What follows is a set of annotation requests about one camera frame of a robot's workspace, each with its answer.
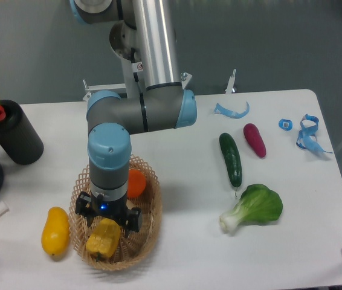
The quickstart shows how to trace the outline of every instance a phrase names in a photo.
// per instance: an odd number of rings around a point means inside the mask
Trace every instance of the wicker basket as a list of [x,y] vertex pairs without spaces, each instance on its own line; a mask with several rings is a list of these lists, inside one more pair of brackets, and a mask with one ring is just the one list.
[[115,254],[108,260],[99,260],[91,256],[86,248],[86,241],[94,228],[101,221],[101,217],[96,217],[91,227],[86,226],[86,219],[75,213],[76,200],[81,191],[89,193],[89,166],[83,169],[79,175],[76,185],[73,188],[72,198],[69,208],[70,236],[74,249],[82,260],[93,266],[95,269],[116,271],[126,269],[143,260],[156,244],[162,213],[160,185],[155,172],[147,162],[132,155],[130,167],[139,169],[146,176],[146,189],[143,194],[135,199],[130,199],[143,212],[143,224],[139,233],[131,233],[126,239],[124,230],[121,230],[120,240]]

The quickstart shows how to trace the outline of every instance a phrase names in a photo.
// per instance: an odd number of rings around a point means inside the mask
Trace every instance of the white table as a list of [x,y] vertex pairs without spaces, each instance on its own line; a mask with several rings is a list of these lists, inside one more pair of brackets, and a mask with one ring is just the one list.
[[[308,90],[197,96],[192,127],[132,136],[133,154],[156,171],[163,223],[149,257],[123,272],[101,272],[74,250],[53,262],[40,235],[47,211],[68,210],[74,182],[87,165],[86,103],[23,105],[44,141],[41,159],[14,164],[0,147],[5,183],[0,200],[0,289],[288,289],[342,285],[342,179],[333,154],[318,158],[295,145],[305,114],[320,119],[318,142],[332,150],[316,95]],[[250,113],[235,120],[213,113],[216,103]],[[278,127],[281,118],[294,128]],[[265,141],[259,159],[242,128],[254,123]],[[247,185],[262,183],[282,198],[280,220],[221,232],[218,217],[236,201],[219,148],[228,132],[240,150]]]

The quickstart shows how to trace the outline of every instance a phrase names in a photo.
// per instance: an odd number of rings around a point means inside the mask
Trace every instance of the silver arm tube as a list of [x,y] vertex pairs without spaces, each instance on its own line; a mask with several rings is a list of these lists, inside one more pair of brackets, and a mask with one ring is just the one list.
[[181,84],[168,0],[134,0],[147,90]]

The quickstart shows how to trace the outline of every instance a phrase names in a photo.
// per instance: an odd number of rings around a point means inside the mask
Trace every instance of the blue joint cap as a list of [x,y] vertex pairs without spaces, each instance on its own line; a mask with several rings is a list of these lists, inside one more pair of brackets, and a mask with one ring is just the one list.
[[74,15],[74,17],[77,19],[77,21],[80,24],[87,24],[84,19],[82,19],[82,17],[79,15],[79,12],[77,11],[77,7],[76,7],[76,3],[74,3],[74,0],[69,0],[70,2],[70,8],[72,9],[72,13]]
[[183,93],[181,111],[179,113],[175,129],[193,125],[196,121],[196,118],[197,111],[194,93],[189,89],[185,89]]
[[99,124],[89,133],[89,160],[102,170],[117,170],[123,167],[131,158],[131,153],[129,133],[119,124]]
[[88,110],[86,111],[86,117],[88,118],[89,110],[91,109],[91,106],[96,104],[99,100],[103,98],[118,98],[121,99],[120,96],[116,92],[108,91],[107,89],[104,89],[102,91],[95,92],[92,94],[92,96],[88,100]]

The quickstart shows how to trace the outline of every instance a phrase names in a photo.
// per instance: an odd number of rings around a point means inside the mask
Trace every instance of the blue tape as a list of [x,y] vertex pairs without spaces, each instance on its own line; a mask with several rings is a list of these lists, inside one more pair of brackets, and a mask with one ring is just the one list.
[[226,109],[217,103],[214,109],[214,114],[222,114],[229,118],[240,119],[246,116],[249,113],[249,111],[250,111],[250,106],[248,102],[246,102],[246,110],[243,113],[237,113],[232,110]]
[[[304,122],[305,120],[312,121],[315,124],[310,127],[305,127]],[[300,122],[301,130],[298,132],[298,137],[296,141],[296,145],[304,150],[309,150],[314,153],[332,153],[325,151],[321,146],[317,143],[317,141],[313,140],[311,137],[316,139],[316,131],[318,130],[318,118],[315,116],[310,116],[306,114],[301,122]]]

